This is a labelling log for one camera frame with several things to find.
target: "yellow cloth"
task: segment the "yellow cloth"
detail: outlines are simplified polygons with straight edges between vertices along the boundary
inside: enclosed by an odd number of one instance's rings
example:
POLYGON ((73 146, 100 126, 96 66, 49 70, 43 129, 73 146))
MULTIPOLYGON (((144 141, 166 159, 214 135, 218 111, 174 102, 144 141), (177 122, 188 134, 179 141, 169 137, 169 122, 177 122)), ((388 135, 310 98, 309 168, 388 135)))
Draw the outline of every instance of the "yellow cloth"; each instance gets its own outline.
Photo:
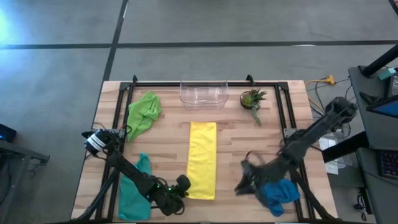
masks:
POLYGON ((217 126, 215 122, 191 122, 187 177, 188 198, 216 197, 217 126))

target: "lime green towel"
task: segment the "lime green towel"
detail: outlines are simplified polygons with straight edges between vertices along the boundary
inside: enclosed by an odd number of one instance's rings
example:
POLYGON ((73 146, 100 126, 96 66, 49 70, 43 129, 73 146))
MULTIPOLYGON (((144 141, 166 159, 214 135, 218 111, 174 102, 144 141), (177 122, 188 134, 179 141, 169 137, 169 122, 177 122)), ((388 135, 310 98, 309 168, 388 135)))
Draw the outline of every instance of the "lime green towel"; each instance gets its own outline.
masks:
POLYGON ((134 140, 138 135, 148 130, 154 121, 162 113, 159 97, 148 91, 137 102, 129 105, 129 117, 127 118, 128 139, 134 140))
MULTIPOLYGON (((137 169, 151 175, 147 154, 140 153, 137 169)), ((150 219, 150 203, 139 192, 132 180, 122 175, 120 180, 119 218, 127 221, 150 219)))

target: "concrete floor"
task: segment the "concrete floor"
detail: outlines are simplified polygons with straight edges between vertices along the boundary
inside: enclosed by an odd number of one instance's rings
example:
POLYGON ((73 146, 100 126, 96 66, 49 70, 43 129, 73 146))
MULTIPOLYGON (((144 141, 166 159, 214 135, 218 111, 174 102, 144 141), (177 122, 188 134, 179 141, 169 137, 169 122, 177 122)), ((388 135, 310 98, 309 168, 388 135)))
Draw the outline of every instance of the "concrete floor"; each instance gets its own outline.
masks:
MULTIPOLYGON (((122 0, 0 2, 0 44, 110 44, 122 0)), ((393 40, 398 17, 387 0, 130 0, 120 43, 393 40)), ((391 45, 118 49, 110 80, 179 80, 200 75, 242 80, 311 80, 366 65, 391 45)), ((0 50, 0 123, 17 143, 51 154, 27 175, 8 223, 70 218, 109 49, 0 50)), ((319 89, 323 102, 349 81, 319 89)), ((314 90, 308 92, 313 98, 314 90)), ((363 130, 360 118, 353 134, 363 130)), ((360 221, 356 189, 333 188, 340 218, 360 221)))

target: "keyboard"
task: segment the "keyboard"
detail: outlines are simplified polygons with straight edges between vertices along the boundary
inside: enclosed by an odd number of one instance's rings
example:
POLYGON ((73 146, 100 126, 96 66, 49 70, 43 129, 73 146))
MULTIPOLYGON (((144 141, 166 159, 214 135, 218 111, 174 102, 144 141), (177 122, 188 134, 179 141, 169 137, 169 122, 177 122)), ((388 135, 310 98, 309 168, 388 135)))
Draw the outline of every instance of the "keyboard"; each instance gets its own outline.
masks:
POLYGON ((377 151, 379 175, 398 179, 398 151, 377 151))

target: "butcher block tabletop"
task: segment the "butcher block tabletop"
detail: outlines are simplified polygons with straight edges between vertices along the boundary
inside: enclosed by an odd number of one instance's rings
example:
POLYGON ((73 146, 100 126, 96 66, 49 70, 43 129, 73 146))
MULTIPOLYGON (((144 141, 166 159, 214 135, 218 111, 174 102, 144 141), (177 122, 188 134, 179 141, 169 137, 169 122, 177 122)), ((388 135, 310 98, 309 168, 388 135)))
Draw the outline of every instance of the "butcher block tabletop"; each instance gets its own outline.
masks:
MULTIPOLYGON (((301 80, 278 81, 289 84, 290 97, 295 120, 299 129, 307 128, 313 123, 312 113, 307 98, 304 82, 301 80)), ((121 82, 104 82, 98 107, 95 114, 94 128, 111 128, 121 82)), ((135 164, 140 152, 149 156, 152 174, 164 178, 169 185, 176 184, 180 174, 186 174, 191 121, 214 121, 217 125, 217 166, 215 200, 194 200, 185 198, 185 212, 182 215, 166 217, 159 209, 151 211, 147 222, 294 222, 297 214, 294 203, 283 204, 285 213, 274 217, 253 195, 235 196, 234 188, 242 177, 240 165, 244 155, 250 150, 259 151, 266 161, 275 158, 280 149, 282 131, 275 98, 274 87, 262 87, 267 91, 266 100, 261 101, 258 115, 262 126, 258 126, 250 110, 240 105, 242 92, 251 87, 229 87, 229 99, 220 110, 186 110, 180 100, 180 88, 177 86, 134 87, 132 102, 137 101, 147 91, 153 91, 160 98, 162 114, 153 126, 138 136, 133 142, 126 141, 124 157, 135 164)), ((287 126, 290 126, 289 114, 283 91, 287 126)), ((127 96, 124 96, 119 119, 122 126, 127 96)), ((308 181, 326 210, 337 217, 335 203, 331 194, 328 176, 321 152, 309 149, 305 157, 308 181)), ((93 201, 101 187, 104 161, 93 156, 88 157, 81 172, 80 183, 76 193, 71 218, 79 217, 93 201)), ((105 198, 103 217, 108 211, 110 190, 105 198)), ((305 196, 301 203, 304 217, 308 217, 305 196)), ((119 192, 113 215, 114 222, 125 222, 118 218, 119 192)))

